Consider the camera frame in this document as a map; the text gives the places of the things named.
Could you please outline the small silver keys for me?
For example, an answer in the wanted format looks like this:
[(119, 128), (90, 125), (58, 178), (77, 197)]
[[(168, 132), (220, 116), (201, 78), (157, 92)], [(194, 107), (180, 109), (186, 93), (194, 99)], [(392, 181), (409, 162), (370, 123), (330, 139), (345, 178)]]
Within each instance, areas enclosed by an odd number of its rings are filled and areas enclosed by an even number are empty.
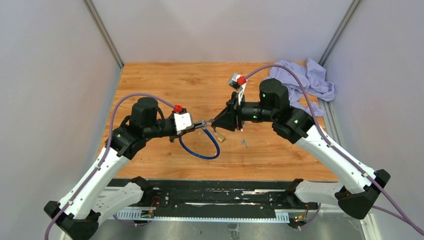
[(243, 145), (243, 146), (245, 146), (246, 148), (248, 147), (247, 142), (246, 142), (244, 139), (242, 139), (242, 140), (240, 141), (240, 145)]

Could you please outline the blue cable lock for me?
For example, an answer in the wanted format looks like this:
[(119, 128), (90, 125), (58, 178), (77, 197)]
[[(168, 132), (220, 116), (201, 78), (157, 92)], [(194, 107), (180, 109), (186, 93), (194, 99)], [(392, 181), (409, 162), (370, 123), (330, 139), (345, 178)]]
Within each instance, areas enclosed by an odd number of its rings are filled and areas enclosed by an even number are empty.
[(191, 154), (192, 156), (195, 156), (195, 157), (197, 157), (197, 158), (200, 158), (200, 159), (203, 159), (203, 160), (214, 160), (214, 159), (216, 159), (216, 158), (218, 158), (219, 156), (220, 156), (220, 154), (221, 154), (221, 149), (220, 149), (220, 146), (219, 146), (219, 144), (218, 144), (218, 142), (217, 142), (217, 140), (214, 138), (214, 136), (212, 135), (212, 133), (208, 130), (208, 129), (206, 129), (206, 127), (207, 127), (207, 125), (208, 125), (208, 122), (206, 121), (206, 120), (201, 120), (201, 121), (198, 121), (198, 122), (195, 122), (194, 123), (194, 128), (195, 129), (202, 129), (202, 131), (208, 136), (208, 138), (211, 140), (211, 142), (213, 143), (213, 145), (214, 145), (214, 147), (215, 147), (215, 154), (214, 155), (212, 155), (212, 156), (206, 156), (206, 155), (202, 155), (202, 154), (199, 154), (199, 153), (197, 153), (197, 152), (194, 152), (194, 151), (192, 151), (191, 149), (189, 149), (185, 144), (184, 144), (184, 142), (183, 142), (183, 137), (182, 136), (180, 136), (179, 138), (178, 138), (178, 142), (179, 142), (179, 144), (180, 144), (180, 146), (186, 151), (186, 152), (188, 152), (189, 154)]

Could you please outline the brass padlock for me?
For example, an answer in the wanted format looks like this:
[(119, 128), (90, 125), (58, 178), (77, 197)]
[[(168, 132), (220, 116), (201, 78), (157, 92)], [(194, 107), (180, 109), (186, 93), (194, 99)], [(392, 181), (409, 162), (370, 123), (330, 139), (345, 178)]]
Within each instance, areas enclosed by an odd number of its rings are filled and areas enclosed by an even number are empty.
[(222, 143), (226, 140), (226, 137), (219, 132), (214, 131), (213, 135), (220, 143)]

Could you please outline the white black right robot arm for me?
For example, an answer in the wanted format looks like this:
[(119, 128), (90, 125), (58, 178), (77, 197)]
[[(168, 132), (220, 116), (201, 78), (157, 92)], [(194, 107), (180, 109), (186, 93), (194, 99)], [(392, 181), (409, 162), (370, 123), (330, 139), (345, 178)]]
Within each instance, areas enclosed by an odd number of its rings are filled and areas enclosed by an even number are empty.
[(246, 102), (234, 91), (211, 125), (234, 132), (241, 130), (246, 121), (271, 122), (278, 136), (312, 154), (337, 176), (337, 182), (295, 179), (284, 193), (291, 208), (306, 203), (333, 205), (362, 220), (381, 193), (378, 186), (384, 188), (391, 177), (384, 169), (366, 166), (332, 142), (310, 114), (290, 105), (288, 88), (277, 79), (260, 83), (258, 102)]

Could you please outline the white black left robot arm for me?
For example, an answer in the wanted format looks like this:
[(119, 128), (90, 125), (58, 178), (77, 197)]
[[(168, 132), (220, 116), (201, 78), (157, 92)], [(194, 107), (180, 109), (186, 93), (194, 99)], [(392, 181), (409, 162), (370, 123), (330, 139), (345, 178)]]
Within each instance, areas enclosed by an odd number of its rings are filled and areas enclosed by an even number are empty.
[(59, 201), (49, 201), (44, 212), (51, 221), (44, 233), (48, 239), (53, 226), (73, 240), (88, 240), (107, 219), (125, 207), (138, 203), (142, 207), (153, 201), (149, 182), (136, 177), (118, 191), (100, 198), (115, 175), (143, 149), (149, 140), (171, 140), (196, 129), (192, 115), (182, 106), (170, 104), (171, 115), (165, 117), (159, 107), (163, 100), (139, 93), (131, 112), (117, 127), (110, 127), (104, 147), (78, 183)]

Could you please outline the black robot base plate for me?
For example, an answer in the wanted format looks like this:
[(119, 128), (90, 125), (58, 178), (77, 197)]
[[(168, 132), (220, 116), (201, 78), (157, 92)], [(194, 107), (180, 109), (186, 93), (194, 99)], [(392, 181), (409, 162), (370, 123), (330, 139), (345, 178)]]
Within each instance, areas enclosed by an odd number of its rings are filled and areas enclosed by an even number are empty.
[(309, 217), (316, 202), (302, 203), (286, 193), (290, 181), (151, 179), (152, 189), (131, 207), (156, 218), (253, 221), (276, 218), (278, 210)]

